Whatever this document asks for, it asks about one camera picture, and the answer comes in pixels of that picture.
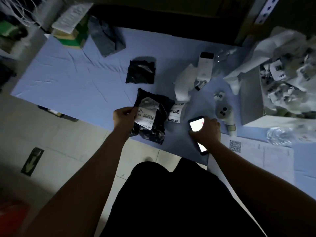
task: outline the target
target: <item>red object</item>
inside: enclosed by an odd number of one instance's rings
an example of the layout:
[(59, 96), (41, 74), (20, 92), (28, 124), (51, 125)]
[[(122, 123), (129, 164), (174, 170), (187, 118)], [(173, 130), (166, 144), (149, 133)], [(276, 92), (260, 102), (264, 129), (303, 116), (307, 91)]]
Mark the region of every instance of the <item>red object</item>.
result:
[(0, 204), (0, 237), (13, 236), (19, 230), (30, 207), (21, 201)]

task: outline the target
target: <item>hand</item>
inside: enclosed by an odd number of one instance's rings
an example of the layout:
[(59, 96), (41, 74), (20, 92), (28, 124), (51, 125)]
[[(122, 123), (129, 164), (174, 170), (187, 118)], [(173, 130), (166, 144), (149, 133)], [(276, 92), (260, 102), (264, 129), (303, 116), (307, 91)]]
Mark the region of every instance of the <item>hand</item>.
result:
[(221, 124), (217, 122), (217, 119), (211, 120), (205, 116), (202, 129), (199, 131), (189, 131), (189, 135), (192, 137), (192, 139), (207, 148), (207, 146), (211, 144), (217, 144), (221, 141), (220, 127)]
[(134, 125), (134, 118), (137, 114), (137, 107), (124, 107), (113, 112), (114, 130), (119, 130), (128, 135)]

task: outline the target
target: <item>white cable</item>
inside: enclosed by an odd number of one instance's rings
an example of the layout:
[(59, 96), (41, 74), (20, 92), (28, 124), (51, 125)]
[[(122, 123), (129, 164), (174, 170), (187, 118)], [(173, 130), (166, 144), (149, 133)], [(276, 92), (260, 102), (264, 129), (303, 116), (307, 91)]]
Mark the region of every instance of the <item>white cable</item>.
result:
[[(34, 19), (38, 18), (39, 14), (38, 14), (37, 6), (35, 5), (33, 0), (31, 0), (31, 2), (34, 5), (36, 15), (33, 12), (29, 11), (28, 9), (24, 8), (18, 0), (1, 0), (1, 1), (4, 5), (6, 5), (10, 9), (12, 16), (14, 16), (16, 19), (18, 19), (20, 21), (20, 23), (23, 24), (24, 26), (31, 26), (31, 24), (36, 24), (36, 23), (38, 23), (38, 25), (41, 26), (40, 21), (38, 21), (38, 20), (32, 21), (25, 14), (25, 12), (29, 12), (33, 16)], [(14, 12), (12, 7), (14, 7), (18, 11), (18, 13), (21, 15), (21, 17), (19, 17)]]

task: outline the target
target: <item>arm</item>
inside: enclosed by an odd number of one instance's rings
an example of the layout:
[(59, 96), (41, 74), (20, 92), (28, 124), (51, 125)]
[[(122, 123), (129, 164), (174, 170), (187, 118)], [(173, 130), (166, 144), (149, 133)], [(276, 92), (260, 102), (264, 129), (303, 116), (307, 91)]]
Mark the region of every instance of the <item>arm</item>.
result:
[(228, 182), (267, 236), (316, 236), (316, 201), (220, 143), (220, 124), (205, 118), (191, 137), (213, 155)]
[(136, 113), (132, 107), (114, 112), (113, 132), (42, 208), (25, 237), (94, 235)]

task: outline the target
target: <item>phone screen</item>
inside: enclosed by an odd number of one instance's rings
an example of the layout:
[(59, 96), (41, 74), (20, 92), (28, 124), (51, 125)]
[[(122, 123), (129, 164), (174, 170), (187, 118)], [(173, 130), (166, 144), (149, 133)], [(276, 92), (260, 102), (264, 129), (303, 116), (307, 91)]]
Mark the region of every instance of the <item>phone screen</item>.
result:
[[(200, 129), (202, 129), (203, 123), (204, 123), (204, 118), (201, 118), (196, 121), (192, 121), (189, 124), (191, 126), (192, 131), (199, 131)], [(198, 146), (201, 152), (207, 151), (207, 149), (203, 145), (201, 145), (199, 142), (198, 142)]]

